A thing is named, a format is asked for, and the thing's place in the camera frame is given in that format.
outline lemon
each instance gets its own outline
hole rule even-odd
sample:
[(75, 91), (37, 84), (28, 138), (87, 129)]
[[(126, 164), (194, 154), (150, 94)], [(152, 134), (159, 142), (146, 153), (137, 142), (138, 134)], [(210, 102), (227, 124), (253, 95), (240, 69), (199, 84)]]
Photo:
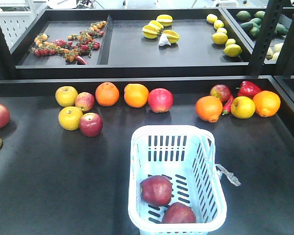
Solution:
[(207, 22), (213, 24), (216, 20), (218, 19), (218, 17), (214, 14), (209, 14), (207, 16)]
[(225, 29), (225, 28), (218, 28), (217, 29), (217, 33), (225, 33), (225, 34), (227, 34), (227, 30)]
[(155, 27), (158, 31), (161, 31), (163, 29), (163, 25), (155, 20), (150, 21), (148, 25)]
[(212, 36), (212, 41), (215, 43), (215, 44), (218, 44), (218, 45), (223, 45), (226, 43), (227, 41), (227, 35), (224, 34), (224, 33), (214, 33)]
[(242, 53), (242, 49), (237, 44), (230, 44), (227, 47), (225, 47), (223, 52), (229, 57), (236, 57)]
[(143, 31), (143, 35), (146, 38), (154, 39), (158, 37), (158, 30), (154, 26), (151, 26), (149, 24), (145, 25), (142, 31)]
[(224, 23), (221, 20), (216, 20), (214, 22), (214, 28), (215, 30), (217, 30), (218, 28), (223, 28), (224, 27)]
[(63, 108), (58, 116), (60, 125), (69, 131), (78, 129), (80, 118), (83, 112), (80, 108), (75, 106), (68, 106)]
[(167, 36), (170, 43), (176, 43), (180, 39), (178, 33), (174, 32), (173, 30), (165, 30), (163, 33)]
[(235, 39), (233, 39), (233, 38), (229, 38), (229, 39), (226, 41), (225, 46), (227, 47), (227, 46), (230, 45), (230, 44), (236, 44)]

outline red chili pepper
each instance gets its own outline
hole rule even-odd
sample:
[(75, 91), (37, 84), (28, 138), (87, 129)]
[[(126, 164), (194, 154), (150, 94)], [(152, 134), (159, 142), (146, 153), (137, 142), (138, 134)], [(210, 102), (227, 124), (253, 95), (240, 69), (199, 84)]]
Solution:
[(87, 61), (84, 60), (81, 56), (77, 55), (75, 57), (75, 60), (77, 61), (78, 64), (80, 65), (88, 65)]
[(223, 106), (223, 109), (222, 109), (222, 115), (226, 115), (226, 114), (229, 114), (230, 111), (231, 111), (231, 104), (234, 100), (234, 97), (233, 95), (230, 95), (230, 98), (228, 99), (228, 101), (225, 103), (225, 105)]
[(237, 89), (240, 89), (237, 96), (247, 96), (249, 98), (253, 98), (254, 95), (261, 92), (261, 89), (259, 87), (249, 81), (241, 82), (240, 87), (237, 87)]

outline white basket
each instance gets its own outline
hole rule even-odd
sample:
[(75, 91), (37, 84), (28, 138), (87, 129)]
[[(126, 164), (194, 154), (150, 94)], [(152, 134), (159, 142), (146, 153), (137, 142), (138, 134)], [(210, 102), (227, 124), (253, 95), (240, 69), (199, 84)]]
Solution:
[[(226, 202), (215, 168), (215, 140), (209, 131), (190, 125), (150, 125), (131, 139), (128, 214), (141, 235), (203, 235), (226, 218)], [(196, 223), (161, 224), (168, 207), (153, 207), (141, 199), (140, 182), (165, 175), (172, 199), (192, 208)]]

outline white vegetable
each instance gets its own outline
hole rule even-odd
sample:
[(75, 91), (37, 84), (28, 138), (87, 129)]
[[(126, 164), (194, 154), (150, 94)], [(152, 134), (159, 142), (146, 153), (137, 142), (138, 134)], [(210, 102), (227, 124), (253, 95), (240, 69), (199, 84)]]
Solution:
[(166, 36), (165, 33), (161, 34), (161, 37), (159, 39), (159, 46), (164, 46), (164, 45), (169, 45), (171, 46), (171, 43), (168, 40), (168, 37)]

